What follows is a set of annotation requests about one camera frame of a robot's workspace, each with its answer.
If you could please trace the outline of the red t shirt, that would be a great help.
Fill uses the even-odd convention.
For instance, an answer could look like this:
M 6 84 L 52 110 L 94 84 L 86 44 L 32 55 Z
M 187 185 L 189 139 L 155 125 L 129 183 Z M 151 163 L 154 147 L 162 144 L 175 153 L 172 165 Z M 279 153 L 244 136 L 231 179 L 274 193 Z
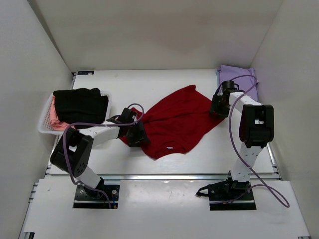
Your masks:
M 189 85 L 166 96 L 142 117 L 149 143 L 142 151 L 157 160 L 173 153 L 191 151 L 223 119 L 210 115 L 211 100 Z

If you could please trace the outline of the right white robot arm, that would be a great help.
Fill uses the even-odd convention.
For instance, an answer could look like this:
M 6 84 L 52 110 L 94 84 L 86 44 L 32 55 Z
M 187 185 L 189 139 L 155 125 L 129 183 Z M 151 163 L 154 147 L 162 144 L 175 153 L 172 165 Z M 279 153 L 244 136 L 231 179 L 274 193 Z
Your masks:
M 209 113 L 231 119 L 234 110 L 241 114 L 241 148 L 235 151 L 238 158 L 226 180 L 207 185 L 196 192 L 196 196 L 208 197 L 216 204 L 254 200 L 250 184 L 251 169 L 260 152 L 274 138 L 273 107 L 253 100 L 233 80 L 224 81 L 213 95 Z

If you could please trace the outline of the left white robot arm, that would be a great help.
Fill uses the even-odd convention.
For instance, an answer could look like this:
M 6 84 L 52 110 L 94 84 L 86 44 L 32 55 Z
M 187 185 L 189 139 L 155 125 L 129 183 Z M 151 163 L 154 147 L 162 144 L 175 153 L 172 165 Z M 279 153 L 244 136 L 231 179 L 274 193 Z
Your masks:
M 50 163 L 67 172 L 75 185 L 82 185 L 93 199 L 108 199 L 104 190 L 104 180 L 89 166 L 89 158 L 94 147 L 109 140 L 124 138 L 129 147 L 149 143 L 141 113 L 132 106 L 124 108 L 118 116 L 103 123 L 72 123 L 62 134 L 53 150 Z

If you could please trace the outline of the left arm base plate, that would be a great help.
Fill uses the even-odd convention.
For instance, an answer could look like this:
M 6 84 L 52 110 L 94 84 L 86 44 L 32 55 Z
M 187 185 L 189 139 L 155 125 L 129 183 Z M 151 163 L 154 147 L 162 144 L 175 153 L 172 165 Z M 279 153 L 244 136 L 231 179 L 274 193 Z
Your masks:
M 73 208 L 75 209 L 117 209 L 119 201 L 119 184 L 104 183 L 104 193 L 92 191 L 83 185 L 76 187 Z

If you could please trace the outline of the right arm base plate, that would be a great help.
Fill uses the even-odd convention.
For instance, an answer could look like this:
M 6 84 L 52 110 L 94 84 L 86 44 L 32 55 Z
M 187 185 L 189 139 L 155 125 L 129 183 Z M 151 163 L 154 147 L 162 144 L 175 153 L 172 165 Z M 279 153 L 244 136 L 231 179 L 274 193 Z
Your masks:
M 253 211 L 256 203 L 252 190 L 231 189 L 230 183 L 209 184 L 208 197 L 210 211 Z

